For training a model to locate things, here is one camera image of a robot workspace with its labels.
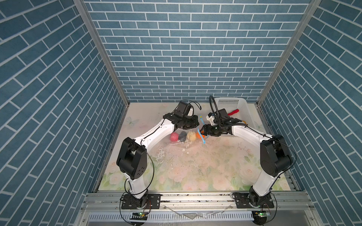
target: blue brick wall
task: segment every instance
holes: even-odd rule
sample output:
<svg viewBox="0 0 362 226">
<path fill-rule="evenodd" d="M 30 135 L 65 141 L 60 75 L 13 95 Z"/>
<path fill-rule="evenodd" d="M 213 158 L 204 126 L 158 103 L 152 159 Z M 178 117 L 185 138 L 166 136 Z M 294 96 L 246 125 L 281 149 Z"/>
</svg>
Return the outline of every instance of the blue brick wall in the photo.
<svg viewBox="0 0 362 226">
<path fill-rule="evenodd" d="M 0 1 L 0 225 L 74 223 L 123 109 L 72 0 Z"/>
<path fill-rule="evenodd" d="M 102 1 L 85 2 L 131 101 L 255 102 L 310 0 Z"/>
<path fill-rule="evenodd" d="M 361 225 L 362 1 L 322 0 L 262 103 L 325 225 Z"/>
</svg>

